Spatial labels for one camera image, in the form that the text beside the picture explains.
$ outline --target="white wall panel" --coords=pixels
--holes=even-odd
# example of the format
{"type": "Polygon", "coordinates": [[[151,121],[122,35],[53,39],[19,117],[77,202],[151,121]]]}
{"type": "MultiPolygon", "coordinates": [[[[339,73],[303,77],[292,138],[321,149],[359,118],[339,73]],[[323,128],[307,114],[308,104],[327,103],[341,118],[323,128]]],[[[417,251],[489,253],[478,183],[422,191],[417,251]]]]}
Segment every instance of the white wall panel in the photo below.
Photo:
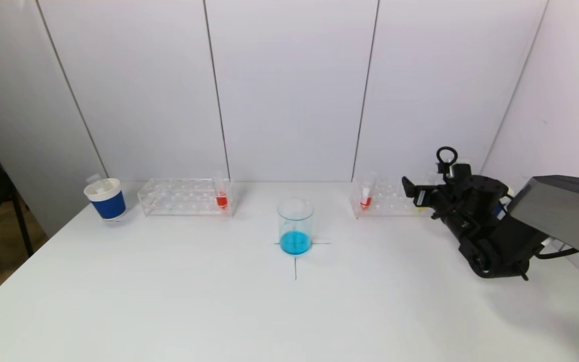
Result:
{"type": "Polygon", "coordinates": [[[452,146],[480,172],[546,0],[381,0],[355,175],[427,176],[452,146]]]}
{"type": "Polygon", "coordinates": [[[202,0],[39,3],[110,176],[227,174],[202,0]]]}
{"type": "Polygon", "coordinates": [[[533,176],[579,177],[579,0],[549,2],[484,174],[517,192],[533,176]]]}
{"type": "Polygon", "coordinates": [[[49,236],[104,174],[35,2],[0,2],[0,161],[49,236]]]}
{"type": "Polygon", "coordinates": [[[235,179],[348,181],[372,0],[207,0],[235,179]]]}

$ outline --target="chair leg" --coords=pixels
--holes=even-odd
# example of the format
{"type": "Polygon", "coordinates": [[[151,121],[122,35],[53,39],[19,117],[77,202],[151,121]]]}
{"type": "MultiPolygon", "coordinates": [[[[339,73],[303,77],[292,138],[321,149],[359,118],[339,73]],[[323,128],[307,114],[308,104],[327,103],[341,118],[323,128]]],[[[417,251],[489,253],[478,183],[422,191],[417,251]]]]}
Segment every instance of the chair leg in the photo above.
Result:
{"type": "Polygon", "coordinates": [[[19,230],[21,231],[21,238],[24,239],[24,246],[26,247],[26,252],[28,257],[33,255],[33,246],[30,245],[30,236],[28,236],[28,229],[26,229],[26,222],[24,220],[24,214],[21,211],[21,206],[19,204],[19,197],[17,195],[17,190],[13,188],[12,192],[12,204],[15,208],[15,214],[17,216],[17,222],[19,223],[19,230]]]}

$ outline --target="paper cup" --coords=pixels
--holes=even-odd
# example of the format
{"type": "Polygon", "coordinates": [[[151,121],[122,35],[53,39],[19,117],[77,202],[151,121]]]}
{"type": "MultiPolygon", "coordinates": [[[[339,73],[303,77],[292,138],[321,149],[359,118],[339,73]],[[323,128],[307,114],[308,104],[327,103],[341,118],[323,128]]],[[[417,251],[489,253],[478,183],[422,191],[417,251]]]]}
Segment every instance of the paper cup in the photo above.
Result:
{"type": "Polygon", "coordinates": [[[104,220],[119,218],[127,209],[117,178],[100,179],[86,186],[84,194],[104,220]]]}

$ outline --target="white table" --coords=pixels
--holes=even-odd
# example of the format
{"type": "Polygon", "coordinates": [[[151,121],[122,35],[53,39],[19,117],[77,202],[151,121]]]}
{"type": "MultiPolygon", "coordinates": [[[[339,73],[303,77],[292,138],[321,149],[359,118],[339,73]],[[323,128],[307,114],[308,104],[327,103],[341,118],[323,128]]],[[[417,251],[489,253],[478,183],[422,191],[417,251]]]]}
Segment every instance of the white table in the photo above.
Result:
{"type": "Polygon", "coordinates": [[[85,208],[0,287],[0,360],[579,360],[579,272],[483,280],[440,222],[356,220],[349,184],[241,184],[234,218],[85,208]],[[296,261],[275,206],[316,207],[296,261]]]}

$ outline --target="robotic arm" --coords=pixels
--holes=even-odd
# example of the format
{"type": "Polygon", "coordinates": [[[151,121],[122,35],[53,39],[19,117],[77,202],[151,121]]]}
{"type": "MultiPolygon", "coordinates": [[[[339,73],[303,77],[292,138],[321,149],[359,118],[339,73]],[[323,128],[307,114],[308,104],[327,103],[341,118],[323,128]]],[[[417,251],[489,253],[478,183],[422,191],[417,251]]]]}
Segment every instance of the robotic arm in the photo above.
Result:
{"type": "Polygon", "coordinates": [[[531,257],[551,259],[579,252],[579,178],[536,176],[516,195],[508,187],[486,176],[471,173],[470,165],[455,163],[457,151],[437,151],[438,172],[444,184],[414,185],[402,178],[407,197],[420,208],[432,208],[459,240],[459,252],[482,278],[522,277],[531,257]],[[450,162],[442,151],[453,153],[450,162]],[[506,210],[502,197],[511,199],[506,210]],[[504,210],[503,218],[497,214],[504,210]],[[542,242],[553,236],[572,249],[542,254],[542,242]]]}

